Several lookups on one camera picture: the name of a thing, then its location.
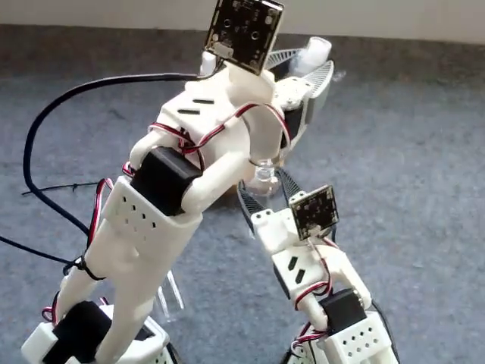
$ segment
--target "black cable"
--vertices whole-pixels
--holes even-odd
[[[221,62],[218,62],[218,65],[214,71],[214,74],[218,72],[220,68],[221,68]],[[40,112],[40,114],[37,115],[34,122],[30,126],[29,133],[27,134],[27,139],[25,141],[25,148],[23,151],[23,178],[25,179],[25,183],[27,187],[42,202],[44,202],[51,209],[55,210],[59,215],[66,218],[72,224],[77,226],[85,235],[87,235],[89,233],[88,227],[85,226],[85,224],[83,224],[81,220],[79,220],[71,213],[69,213],[66,209],[62,208],[59,204],[57,204],[52,199],[47,197],[43,193],[43,191],[34,184],[32,180],[31,161],[32,161],[33,143],[36,138],[37,131],[39,130],[39,127],[42,124],[42,122],[47,118],[47,116],[49,116],[51,112],[53,112],[62,103],[66,102],[69,99],[72,99],[76,95],[85,93],[93,89],[99,89],[105,86],[121,85],[121,84],[128,84],[128,83],[161,82],[161,81],[195,81],[195,80],[204,80],[211,76],[212,74],[205,77],[200,77],[199,75],[196,75],[196,74],[138,74],[138,75],[103,78],[100,80],[84,83],[82,85],[74,87],[73,89],[70,89],[69,91],[67,91],[66,93],[59,96],[57,99],[55,99],[53,102],[48,104]]]
[[[33,248],[29,248],[28,246],[24,246],[22,244],[16,243],[13,240],[7,239],[6,237],[3,237],[3,236],[0,236],[0,241],[7,244],[7,245],[10,245],[14,248],[23,250],[24,252],[28,252],[28,253],[33,254],[35,256],[40,256],[42,258],[52,260],[53,262],[62,263],[62,264],[65,264],[65,265],[71,265],[71,266],[77,265],[76,263],[74,263],[70,260],[66,260],[66,259],[63,259],[63,258],[59,258],[57,256],[52,256],[50,254],[40,252],[40,251],[35,250]]]
[[[68,188],[71,187],[73,189],[73,192],[78,188],[78,187],[84,187],[84,186],[96,186],[98,182],[85,182],[82,184],[56,184],[54,186],[49,186],[49,187],[44,187],[44,188],[39,188],[42,192],[45,191],[53,191],[53,190],[61,190],[63,188]],[[33,193],[32,191],[25,191],[22,192],[22,196],[27,196]]]
[[[308,343],[311,351],[311,357],[313,358],[313,362],[317,362],[317,357],[315,356],[315,351],[313,350],[313,345],[311,345],[311,341]]]
[[[382,318],[382,322],[384,323],[384,327],[386,328],[387,334],[391,340],[391,348],[393,349],[394,356],[396,357],[397,363],[401,363],[401,359],[399,358],[399,353],[397,351],[396,342],[394,341],[393,332],[391,331],[391,327],[389,322],[387,321],[387,317],[384,314],[384,311],[380,308],[380,305],[376,303],[375,300],[372,300],[372,306],[376,309],[379,316]]]
[[[336,225],[334,225],[332,229],[332,241],[336,243]]]

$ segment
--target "white cylinder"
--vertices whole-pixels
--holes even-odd
[[[202,53],[202,64],[200,65],[200,75],[209,76],[211,75],[216,67],[216,57],[209,52]]]
[[[292,76],[302,77],[323,66],[330,55],[332,43],[313,36],[307,46],[292,60],[290,72]]]

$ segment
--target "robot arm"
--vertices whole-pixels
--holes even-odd
[[[397,364],[379,314],[369,311],[369,290],[348,256],[319,235],[338,221],[331,187],[305,193],[286,172],[279,173],[283,188],[292,185],[289,208],[274,212],[260,206],[251,223],[284,293],[309,321],[283,363]],[[239,193],[247,204],[249,196]],[[334,291],[337,282],[344,288]]]

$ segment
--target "white wall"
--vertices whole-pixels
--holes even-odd
[[[282,0],[285,33],[485,44],[485,0]],[[205,30],[215,0],[0,0],[0,24]]]

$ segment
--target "white 3d-printed part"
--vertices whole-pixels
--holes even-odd
[[[332,364],[358,364],[377,356],[388,356],[391,340],[377,312],[367,312],[368,317],[357,324],[324,340],[323,348]],[[381,362],[393,364],[387,357]]]

